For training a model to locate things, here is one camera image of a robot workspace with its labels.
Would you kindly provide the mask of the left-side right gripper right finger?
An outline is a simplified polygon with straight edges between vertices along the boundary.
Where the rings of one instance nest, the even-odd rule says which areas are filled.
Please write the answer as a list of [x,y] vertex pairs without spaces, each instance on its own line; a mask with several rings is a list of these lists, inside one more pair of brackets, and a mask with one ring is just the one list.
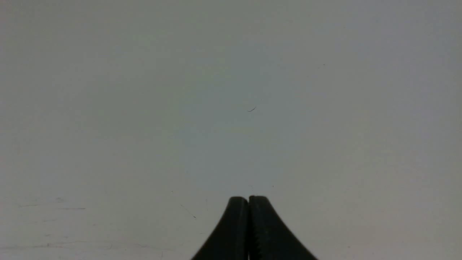
[[250,260],[316,260],[265,196],[249,198]]

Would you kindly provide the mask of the left-side right gripper black left finger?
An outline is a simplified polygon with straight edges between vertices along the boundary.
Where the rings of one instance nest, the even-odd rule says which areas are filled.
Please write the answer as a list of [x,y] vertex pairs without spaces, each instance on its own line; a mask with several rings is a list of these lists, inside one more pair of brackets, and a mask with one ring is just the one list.
[[193,260],[247,260],[249,203],[241,196],[232,196],[225,211]]

